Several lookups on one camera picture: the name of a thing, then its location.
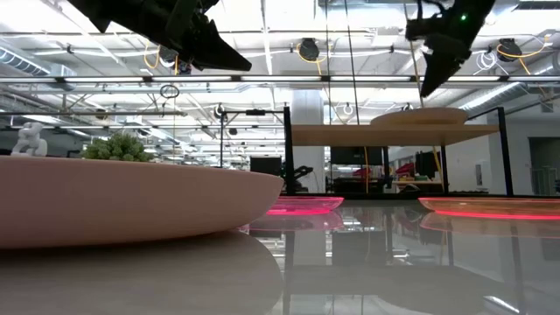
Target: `wooden shelf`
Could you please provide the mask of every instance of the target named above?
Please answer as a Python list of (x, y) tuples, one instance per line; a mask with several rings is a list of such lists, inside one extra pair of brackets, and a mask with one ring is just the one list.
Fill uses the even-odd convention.
[(393, 184), (395, 185), (400, 185), (400, 186), (404, 186), (404, 185), (442, 185), (442, 183), (440, 181), (428, 181), (428, 180), (424, 180), (424, 181), (393, 181)]
[(294, 146), (450, 145), (498, 132), (496, 125), (293, 125)]

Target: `white figurine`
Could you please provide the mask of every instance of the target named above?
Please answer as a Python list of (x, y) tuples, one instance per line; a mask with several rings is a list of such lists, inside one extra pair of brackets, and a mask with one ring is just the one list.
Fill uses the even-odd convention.
[[(46, 156), (46, 141), (40, 138), (42, 129), (43, 125), (38, 122), (26, 122), (24, 127), (17, 133), (19, 139), (17, 140), (16, 146), (11, 151), (11, 155), (19, 157)], [(24, 147), (29, 148), (25, 153), (21, 152)]]

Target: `light fixture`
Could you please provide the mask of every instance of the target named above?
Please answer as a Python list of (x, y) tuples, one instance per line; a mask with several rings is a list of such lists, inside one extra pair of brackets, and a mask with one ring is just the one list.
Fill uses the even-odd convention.
[(41, 123), (60, 124), (63, 123), (60, 119), (50, 117), (47, 115), (23, 115), (23, 118), (31, 119)]
[(540, 75), (540, 76), (534, 76), (534, 75), (525, 75), (525, 76), (510, 76), (509, 77), (510, 81), (530, 81), (530, 82), (534, 82), (534, 81), (560, 81), (560, 76), (549, 76), (549, 75)]
[(550, 71), (550, 70), (552, 70), (552, 69), (554, 69), (554, 67), (553, 67), (553, 66), (549, 66), (549, 67), (544, 68), (543, 70), (540, 70), (540, 71), (537, 71), (537, 72), (533, 73), (533, 75), (544, 74), (545, 72)]
[(54, 78), (0, 78), (0, 83), (56, 83)]
[(318, 75), (243, 75), (242, 81), (321, 81)]
[(60, 126), (61, 129), (99, 130), (103, 126)]
[(68, 83), (121, 83), (121, 82), (143, 82), (143, 77), (69, 77), (65, 78)]
[(408, 75), (334, 75), (332, 81), (368, 81), (368, 82), (385, 82), (385, 81), (410, 81)]
[(449, 78), (448, 81), (497, 81), (500, 79), (498, 75), (481, 75), (481, 76), (473, 76), (473, 75), (455, 75)]
[(155, 76), (151, 78), (154, 82), (212, 82), (212, 81), (231, 81), (230, 76), (225, 75), (176, 75), (176, 76)]
[(75, 134), (75, 135), (78, 135), (78, 136), (90, 137), (90, 135), (88, 135), (87, 133), (81, 132), (81, 131), (79, 131), (79, 130), (72, 130), (72, 129), (70, 129), (69, 131), (70, 131), (71, 133)]
[(344, 107), (344, 114), (346, 115), (351, 115), (354, 112), (354, 109), (350, 106), (350, 103), (346, 103), (346, 106)]

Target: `succulent plant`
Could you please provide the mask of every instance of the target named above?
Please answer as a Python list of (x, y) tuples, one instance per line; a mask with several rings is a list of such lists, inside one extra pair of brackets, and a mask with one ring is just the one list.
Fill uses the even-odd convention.
[(130, 162), (150, 162), (154, 156), (144, 152), (144, 146), (131, 135), (114, 134), (108, 141), (95, 139), (81, 155), (86, 159)]

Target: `table surface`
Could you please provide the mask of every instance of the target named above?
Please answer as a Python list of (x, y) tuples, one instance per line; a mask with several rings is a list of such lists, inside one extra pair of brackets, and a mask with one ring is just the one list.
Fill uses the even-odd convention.
[(559, 224), (454, 219), (441, 232), (421, 227), (429, 215), (415, 200), (346, 201), (183, 240), (2, 250), (0, 313), (558, 313), (560, 239), (543, 233)]

